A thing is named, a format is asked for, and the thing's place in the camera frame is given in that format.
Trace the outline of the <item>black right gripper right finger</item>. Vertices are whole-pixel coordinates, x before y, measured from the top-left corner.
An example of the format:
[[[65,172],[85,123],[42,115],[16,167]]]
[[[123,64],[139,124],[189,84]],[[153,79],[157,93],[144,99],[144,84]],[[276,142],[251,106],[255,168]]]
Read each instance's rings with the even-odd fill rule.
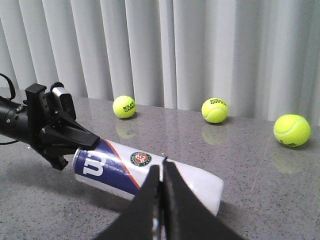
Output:
[[[217,219],[184,182],[178,168],[162,162],[162,207],[168,240],[242,240]]]

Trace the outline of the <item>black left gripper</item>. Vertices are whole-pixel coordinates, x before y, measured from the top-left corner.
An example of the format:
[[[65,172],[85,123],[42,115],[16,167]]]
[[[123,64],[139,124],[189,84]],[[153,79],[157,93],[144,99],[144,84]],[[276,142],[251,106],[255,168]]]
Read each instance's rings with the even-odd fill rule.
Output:
[[[94,149],[100,137],[78,124],[68,113],[50,112],[46,86],[34,83],[25,89],[29,145],[53,168],[63,170],[68,161],[62,155],[50,156],[46,146],[63,149]]]

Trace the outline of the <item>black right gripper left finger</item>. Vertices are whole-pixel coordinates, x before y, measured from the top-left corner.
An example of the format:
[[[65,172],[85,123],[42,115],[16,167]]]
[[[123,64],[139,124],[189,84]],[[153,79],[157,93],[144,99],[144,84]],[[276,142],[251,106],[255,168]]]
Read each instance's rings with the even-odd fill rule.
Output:
[[[160,167],[153,165],[128,208],[96,240],[160,239]]]

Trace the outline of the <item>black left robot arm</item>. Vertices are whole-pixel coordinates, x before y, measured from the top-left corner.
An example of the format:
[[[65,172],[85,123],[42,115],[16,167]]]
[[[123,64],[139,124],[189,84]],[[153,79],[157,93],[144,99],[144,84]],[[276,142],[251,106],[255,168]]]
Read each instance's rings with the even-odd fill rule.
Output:
[[[71,94],[61,82],[46,86],[34,83],[25,90],[26,100],[0,99],[0,133],[26,143],[53,168],[63,170],[77,149],[93,150],[100,137],[76,121]]]

